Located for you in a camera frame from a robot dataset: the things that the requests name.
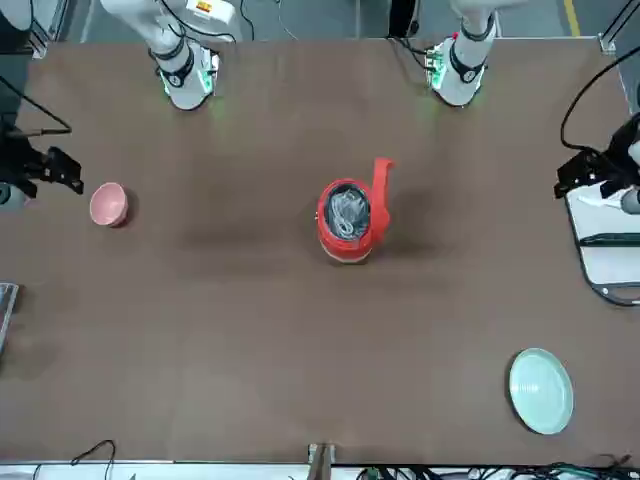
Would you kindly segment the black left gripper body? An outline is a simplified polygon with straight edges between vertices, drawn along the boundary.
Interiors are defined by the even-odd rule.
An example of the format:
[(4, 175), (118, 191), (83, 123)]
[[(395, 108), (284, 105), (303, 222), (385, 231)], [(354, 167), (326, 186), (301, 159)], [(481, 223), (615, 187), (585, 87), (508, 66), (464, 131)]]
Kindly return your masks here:
[(639, 186), (639, 149), (627, 148), (622, 151), (600, 152), (597, 155), (602, 198)]

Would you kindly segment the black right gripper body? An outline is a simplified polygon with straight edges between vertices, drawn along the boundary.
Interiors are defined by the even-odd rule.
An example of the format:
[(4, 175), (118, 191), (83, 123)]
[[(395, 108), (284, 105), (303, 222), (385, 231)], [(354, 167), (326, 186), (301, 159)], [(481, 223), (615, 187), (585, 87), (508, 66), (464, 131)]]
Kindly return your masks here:
[(34, 149), (27, 138), (1, 139), (1, 182), (17, 187), (27, 197), (36, 197), (34, 180), (46, 176), (46, 157)]

